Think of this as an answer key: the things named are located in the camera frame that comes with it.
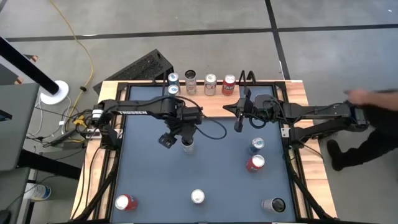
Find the white lamp base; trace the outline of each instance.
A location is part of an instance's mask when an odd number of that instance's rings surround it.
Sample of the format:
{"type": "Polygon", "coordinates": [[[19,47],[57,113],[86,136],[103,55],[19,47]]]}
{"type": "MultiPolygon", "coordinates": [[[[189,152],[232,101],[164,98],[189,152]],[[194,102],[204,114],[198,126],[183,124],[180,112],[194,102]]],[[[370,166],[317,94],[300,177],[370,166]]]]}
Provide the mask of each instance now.
{"type": "Polygon", "coordinates": [[[62,102],[69,94],[69,86],[66,82],[57,80],[55,83],[59,86],[59,90],[54,95],[40,94],[40,100],[46,105],[56,105],[62,102]]]}

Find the black pants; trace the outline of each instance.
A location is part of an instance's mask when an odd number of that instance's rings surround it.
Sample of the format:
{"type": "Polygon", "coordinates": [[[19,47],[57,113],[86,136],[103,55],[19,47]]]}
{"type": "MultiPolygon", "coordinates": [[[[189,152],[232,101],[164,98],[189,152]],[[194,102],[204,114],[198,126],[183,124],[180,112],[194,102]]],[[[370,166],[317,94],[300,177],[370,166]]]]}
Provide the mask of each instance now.
{"type": "Polygon", "coordinates": [[[357,149],[351,148],[344,152],[341,163],[344,167],[356,166],[378,158],[398,147],[398,137],[384,134],[378,130],[373,131],[368,140],[357,149]]]}

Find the person's hand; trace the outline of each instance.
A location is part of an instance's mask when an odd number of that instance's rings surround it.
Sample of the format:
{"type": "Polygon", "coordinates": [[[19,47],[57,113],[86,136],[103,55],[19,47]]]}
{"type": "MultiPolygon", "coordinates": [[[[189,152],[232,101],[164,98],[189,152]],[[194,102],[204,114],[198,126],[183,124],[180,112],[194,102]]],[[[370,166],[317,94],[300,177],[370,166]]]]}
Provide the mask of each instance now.
{"type": "Polygon", "coordinates": [[[350,90],[345,91],[348,95],[348,101],[354,105],[365,105],[368,103],[370,91],[367,90],[350,90]]]}

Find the table leg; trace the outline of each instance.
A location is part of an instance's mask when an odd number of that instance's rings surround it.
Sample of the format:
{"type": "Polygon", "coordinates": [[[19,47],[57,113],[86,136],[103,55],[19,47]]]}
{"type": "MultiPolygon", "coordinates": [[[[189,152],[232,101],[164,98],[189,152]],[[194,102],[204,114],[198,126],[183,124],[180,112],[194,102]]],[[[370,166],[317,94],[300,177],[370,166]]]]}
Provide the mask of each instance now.
{"type": "Polygon", "coordinates": [[[25,149],[21,150],[18,166],[30,167],[31,169],[41,170],[75,180],[80,178],[81,172],[80,168],[40,156],[36,153],[26,151],[25,149]]]}

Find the concrete floor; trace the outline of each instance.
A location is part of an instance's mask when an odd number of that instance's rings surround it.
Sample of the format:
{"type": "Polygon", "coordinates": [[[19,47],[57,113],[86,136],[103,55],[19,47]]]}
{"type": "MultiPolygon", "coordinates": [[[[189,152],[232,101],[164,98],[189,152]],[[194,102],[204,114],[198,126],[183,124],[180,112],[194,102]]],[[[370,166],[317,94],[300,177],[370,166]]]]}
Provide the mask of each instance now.
{"type": "MultiPolygon", "coordinates": [[[[122,34],[204,29],[270,28],[263,0],[54,0],[76,34],[122,34]]],[[[326,27],[398,24],[394,0],[271,0],[278,27],[326,27]]],[[[47,0],[8,0],[0,12],[0,35],[46,37],[70,35],[62,18],[47,0]]],[[[398,85],[398,29],[334,30],[279,33],[291,79],[303,80],[311,105],[345,100],[343,90],[377,90],[398,85]]],[[[153,49],[159,49],[177,72],[239,75],[253,70],[257,79],[283,79],[272,33],[181,35],[84,40],[95,66],[92,84],[117,72],[153,49]]],[[[88,78],[90,65],[74,42],[13,42],[25,54],[39,56],[37,66],[53,79],[66,81],[74,100],[88,78]]],[[[83,95],[78,108],[96,103],[97,94],[83,95]]],[[[62,112],[67,102],[45,108],[62,112]]],[[[57,128],[59,116],[45,113],[42,134],[57,128]]],[[[35,111],[30,129],[40,121],[35,111]]],[[[366,133],[341,132],[334,136],[343,149],[357,146],[366,133]]],[[[34,143],[26,142],[32,149],[34,143]]],[[[398,220],[398,152],[363,166],[335,172],[321,142],[331,192],[342,220],[396,223],[398,220]]],[[[72,209],[71,201],[42,202],[35,206],[32,223],[64,222],[63,215],[46,210],[72,209]]]]}

